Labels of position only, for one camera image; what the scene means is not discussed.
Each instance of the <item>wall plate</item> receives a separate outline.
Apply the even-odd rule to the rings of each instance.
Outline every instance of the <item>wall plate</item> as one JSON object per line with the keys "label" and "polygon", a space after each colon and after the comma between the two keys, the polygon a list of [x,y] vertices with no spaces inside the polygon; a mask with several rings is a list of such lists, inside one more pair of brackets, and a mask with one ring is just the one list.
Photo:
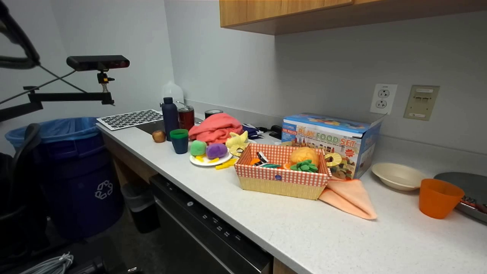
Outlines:
{"label": "wall plate", "polygon": [[413,86],[405,119],[430,121],[439,98],[440,86]]}

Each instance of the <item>black bottle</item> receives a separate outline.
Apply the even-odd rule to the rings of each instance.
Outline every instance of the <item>black bottle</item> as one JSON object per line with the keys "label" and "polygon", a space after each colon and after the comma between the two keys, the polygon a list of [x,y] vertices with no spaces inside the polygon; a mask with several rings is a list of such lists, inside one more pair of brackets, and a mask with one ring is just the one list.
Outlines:
{"label": "black bottle", "polygon": [[165,98],[165,103],[162,104],[162,110],[163,110],[163,121],[165,121],[165,136],[168,141],[171,141],[169,133],[172,130],[180,129],[178,107],[172,103],[172,98]]}

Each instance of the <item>bowl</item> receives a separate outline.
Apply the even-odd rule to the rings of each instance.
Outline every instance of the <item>bowl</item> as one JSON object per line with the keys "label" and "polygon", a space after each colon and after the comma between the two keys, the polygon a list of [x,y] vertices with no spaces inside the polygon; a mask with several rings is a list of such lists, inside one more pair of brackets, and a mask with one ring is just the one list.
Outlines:
{"label": "bowl", "polygon": [[420,171],[398,165],[398,164],[376,164],[372,167],[372,173],[388,188],[411,193],[422,186],[422,180],[426,179]]}
{"label": "bowl", "polygon": [[436,220],[445,220],[454,212],[465,191],[455,185],[451,185],[437,179],[426,179],[422,183],[419,209]]}

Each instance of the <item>orange cup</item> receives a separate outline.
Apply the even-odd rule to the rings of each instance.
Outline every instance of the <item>orange cup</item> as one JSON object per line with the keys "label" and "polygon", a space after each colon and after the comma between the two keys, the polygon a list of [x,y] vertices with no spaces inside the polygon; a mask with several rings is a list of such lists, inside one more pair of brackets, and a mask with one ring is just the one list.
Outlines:
{"label": "orange cup", "polygon": [[463,190],[448,182],[425,179],[420,188],[420,211],[436,220],[445,220],[465,197]]}

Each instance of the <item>orange basket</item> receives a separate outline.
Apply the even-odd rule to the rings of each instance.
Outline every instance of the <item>orange basket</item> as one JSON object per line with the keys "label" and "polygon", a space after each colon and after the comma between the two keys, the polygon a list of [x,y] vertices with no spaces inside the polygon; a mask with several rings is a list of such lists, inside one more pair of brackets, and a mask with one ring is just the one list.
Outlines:
{"label": "orange basket", "polygon": [[258,153],[264,153],[270,164],[283,167],[296,150],[299,148],[258,144],[248,145],[235,167],[241,188],[255,193],[318,200],[329,182],[325,156],[318,150],[318,173],[270,170],[251,165],[251,161]]}

